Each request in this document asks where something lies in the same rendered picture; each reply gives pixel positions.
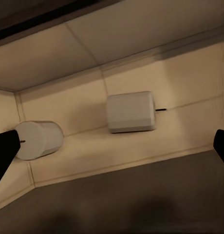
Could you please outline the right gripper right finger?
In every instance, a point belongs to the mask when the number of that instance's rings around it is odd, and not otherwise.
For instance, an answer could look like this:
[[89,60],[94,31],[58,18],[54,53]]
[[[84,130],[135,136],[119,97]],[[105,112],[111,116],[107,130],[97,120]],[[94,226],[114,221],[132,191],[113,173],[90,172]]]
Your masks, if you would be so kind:
[[213,147],[224,162],[224,130],[217,130]]

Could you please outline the pillar candle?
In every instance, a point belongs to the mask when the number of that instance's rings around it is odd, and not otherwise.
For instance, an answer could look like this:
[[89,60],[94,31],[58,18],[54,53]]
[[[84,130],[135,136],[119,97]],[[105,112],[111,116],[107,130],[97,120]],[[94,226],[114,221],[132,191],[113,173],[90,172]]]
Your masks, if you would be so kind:
[[35,160],[57,152],[63,144],[64,133],[52,121],[23,121],[14,130],[18,132],[20,149],[17,157]]
[[112,134],[153,131],[156,111],[151,91],[110,95],[106,101],[107,122]]

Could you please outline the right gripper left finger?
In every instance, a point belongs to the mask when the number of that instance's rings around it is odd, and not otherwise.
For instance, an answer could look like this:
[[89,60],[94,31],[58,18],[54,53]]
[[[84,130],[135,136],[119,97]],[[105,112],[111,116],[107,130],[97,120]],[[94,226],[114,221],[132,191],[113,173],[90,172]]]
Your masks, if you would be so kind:
[[19,135],[16,130],[0,134],[0,181],[20,149]]

